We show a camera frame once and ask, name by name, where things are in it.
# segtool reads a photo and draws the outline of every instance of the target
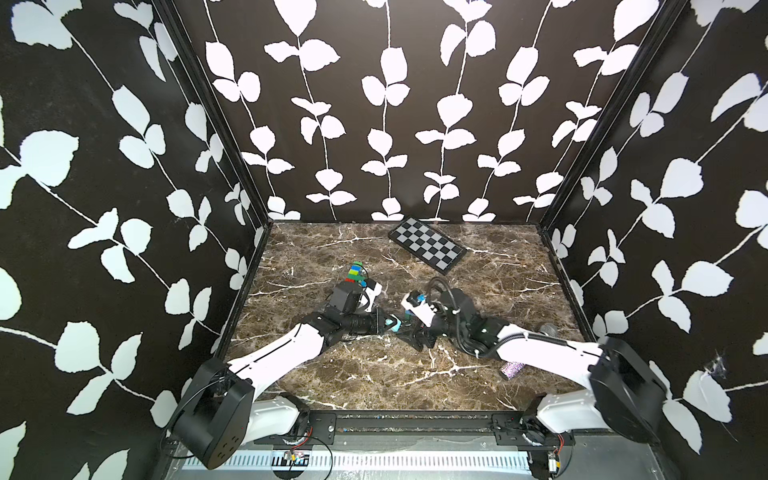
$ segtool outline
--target purple glitter cylinder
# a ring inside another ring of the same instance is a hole
[[[501,372],[507,380],[511,380],[512,377],[520,373],[520,370],[522,370],[524,366],[525,364],[520,362],[507,362],[507,364],[502,367]]]

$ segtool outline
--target brown marble surface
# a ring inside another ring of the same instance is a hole
[[[392,224],[277,223],[228,350],[228,358],[251,353],[285,334],[322,304],[349,265],[362,261],[383,284],[376,302],[402,315],[399,301],[424,290],[437,275],[386,235]],[[526,329],[552,322],[559,336],[583,341],[535,227],[441,225],[469,252],[447,276],[478,311]],[[524,409],[538,393],[580,387],[526,366],[502,379],[503,362],[475,359],[440,338],[418,353],[386,334],[339,343],[289,372],[263,395],[289,392],[314,409]]]

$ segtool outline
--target vent grille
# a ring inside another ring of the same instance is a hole
[[[294,465],[293,470],[323,470],[330,467],[327,451],[306,451],[309,461]],[[287,470],[283,465],[285,450],[240,450],[217,470]],[[189,458],[182,469],[204,470],[197,458]],[[336,471],[442,471],[442,472],[507,472],[529,473],[528,454],[525,452],[434,452],[408,451],[384,453],[334,452],[333,469]]]

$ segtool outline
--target leaf patterned wall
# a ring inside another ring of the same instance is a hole
[[[659,4],[176,6],[274,220],[536,222]]]
[[[263,231],[250,179],[151,4],[0,17],[0,480],[146,478]]]
[[[768,2],[691,0],[551,239],[596,336],[670,387],[683,478],[762,478]]]

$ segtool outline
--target checkerboard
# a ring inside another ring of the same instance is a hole
[[[467,253],[464,247],[411,217],[406,217],[388,237],[442,275]]]

